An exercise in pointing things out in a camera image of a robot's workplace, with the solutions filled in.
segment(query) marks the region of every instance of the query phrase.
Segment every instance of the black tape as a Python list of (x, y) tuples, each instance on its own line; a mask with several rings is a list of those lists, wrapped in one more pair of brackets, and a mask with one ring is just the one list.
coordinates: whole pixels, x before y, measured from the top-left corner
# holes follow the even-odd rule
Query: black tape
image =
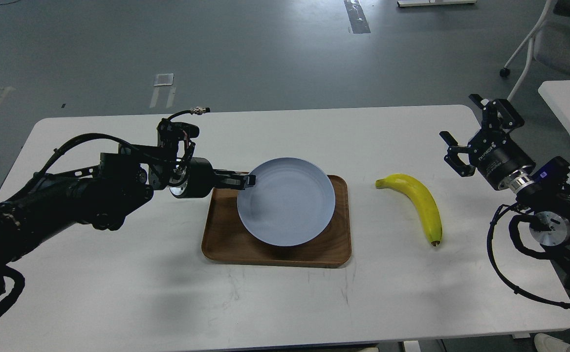
[(361, 7), (361, 4), (359, 4), (359, 0), (344, 0), (344, 5), (346, 5), (348, 18), (350, 18), (352, 33), (370, 33), (370, 26), (368, 25), (368, 20), (366, 20), (365, 14), (363, 13), (363, 8)]

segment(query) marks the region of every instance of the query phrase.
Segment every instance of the chair leg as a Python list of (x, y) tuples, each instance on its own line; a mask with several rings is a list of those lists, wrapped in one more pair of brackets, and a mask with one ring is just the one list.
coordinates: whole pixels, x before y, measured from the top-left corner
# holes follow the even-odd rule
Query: chair leg
[(542, 14), (539, 16), (539, 20), (537, 20), (537, 23), (535, 23), (535, 26), (533, 26), (533, 29), (531, 29), (528, 32), (528, 35), (526, 36), (526, 38), (524, 38), (524, 40), (522, 40), (522, 43), (520, 43), (520, 46), (518, 46), (518, 48), (515, 49), (515, 51), (513, 52), (511, 57), (509, 58), (509, 60), (504, 65), (503, 69), (507, 69), (509, 67), (509, 65), (511, 64), (513, 59), (515, 59), (515, 56), (517, 56), (517, 54), (520, 52), (520, 50), (522, 50), (522, 47), (524, 47), (526, 45), (526, 43), (528, 43), (528, 40), (530, 38), (532, 38), (535, 35), (535, 33), (537, 33), (539, 28), (542, 26), (542, 23), (544, 23), (544, 21), (546, 20), (546, 15), (549, 12), (549, 9), (551, 7), (552, 2), (553, 2), (553, 0), (546, 0), (546, 4), (544, 6)]
[(509, 97), (507, 100), (510, 102), (513, 99), (513, 96), (518, 91), (520, 85), (526, 78), (526, 74), (528, 73), (528, 69), (530, 68), (530, 63), (533, 62), (533, 48), (535, 46), (535, 38), (530, 38), (528, 40), (528, 50), (526, 50), (526, 65), (524, 65), (524, 71), (520, 74), (520, 78), (518, 78), (518, 82), (515, 82), (515, 86), (511, 89), (511, 93), (509, 93)]

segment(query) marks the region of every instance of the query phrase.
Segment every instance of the connector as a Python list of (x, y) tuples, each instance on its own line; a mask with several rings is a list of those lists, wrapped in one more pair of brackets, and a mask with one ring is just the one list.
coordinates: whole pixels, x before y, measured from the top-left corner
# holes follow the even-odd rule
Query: connector
[(211, 109), (203, 108), (203, 107), (195, 107), (195, 108), (191, 109), (190, 112), (191, 112), (191, 114), (204, 114), (204, 113), (211, 112)]

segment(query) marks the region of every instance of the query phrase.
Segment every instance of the gray floor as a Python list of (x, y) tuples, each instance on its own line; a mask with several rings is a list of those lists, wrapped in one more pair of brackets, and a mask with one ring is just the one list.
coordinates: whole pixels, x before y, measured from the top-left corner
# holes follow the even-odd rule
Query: gray floor
[[(0, 6), (0, 87), (15, 89), (0, 102), (0, 185), (43, 118), (173, 113), (195, 105), (213, 111), (473, 107), (470, 93), (504, 98), (524, 63), (511, 65), (509, 80), (498, 70), (544, 2), (398, 9), (392, 0), (361, 0), (361, 6), (370, 34), (352, 34), (342, 0), (21, 0)], [(169, 108), (169, 88), (150, 107), (157, 73), (175, 74)], [(515, 97), (526, 126), (513, 136), (538, 165), (556, 155), (570, 162), (569, 136), (537, 93), (544, 80), (568, 78), (535, 64)], [(365, 123), (365, 116), (357, 120)], [(558, 336), (570, 341), (570, 330)], [(530, 341), (510, 336), (446, 345), (451, 352), (532, 350)], [(439, 350), (434, 341), (423, 343), (425, 352)]]

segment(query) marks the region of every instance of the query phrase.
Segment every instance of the yellow banana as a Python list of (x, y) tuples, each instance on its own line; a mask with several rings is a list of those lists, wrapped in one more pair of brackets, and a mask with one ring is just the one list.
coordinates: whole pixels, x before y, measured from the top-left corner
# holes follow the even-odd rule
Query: yellow banana
[(431, 192), (416, 178), (406, 174), (393, 174), (376, 181), (377, 189), (393, 189), (408, 196), (415, 205), (424, 235), (437, 246), (441, 243), (441, 218)]

